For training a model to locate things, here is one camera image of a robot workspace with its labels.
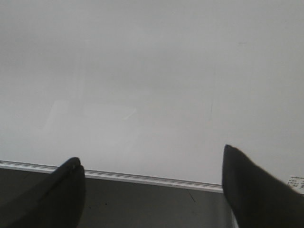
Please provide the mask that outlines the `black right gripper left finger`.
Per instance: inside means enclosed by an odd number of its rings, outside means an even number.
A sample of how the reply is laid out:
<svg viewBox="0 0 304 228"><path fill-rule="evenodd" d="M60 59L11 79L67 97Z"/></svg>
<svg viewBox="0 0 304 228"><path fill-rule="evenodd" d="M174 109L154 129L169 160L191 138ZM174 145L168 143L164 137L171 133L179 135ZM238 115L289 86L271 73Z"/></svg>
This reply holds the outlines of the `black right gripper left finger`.
<svg viewBox="0 0 304 228"><path fill-rule="evenodd" d="M76 228L86 199L85 172L72 157L0 208L2 228Z"/></svg>

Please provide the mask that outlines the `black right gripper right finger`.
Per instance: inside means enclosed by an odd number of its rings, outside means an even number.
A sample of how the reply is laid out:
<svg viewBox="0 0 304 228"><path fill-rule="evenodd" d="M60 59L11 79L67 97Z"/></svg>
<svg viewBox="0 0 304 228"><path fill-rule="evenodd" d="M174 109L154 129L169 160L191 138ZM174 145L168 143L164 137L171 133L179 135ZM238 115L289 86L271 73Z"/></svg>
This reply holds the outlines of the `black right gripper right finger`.
<svg viewBox="0 0 304 228"><path fill-rule="evenodd" d="M228 144L223 151L222 188L240 228L304 226L303 195Z"/></svg>

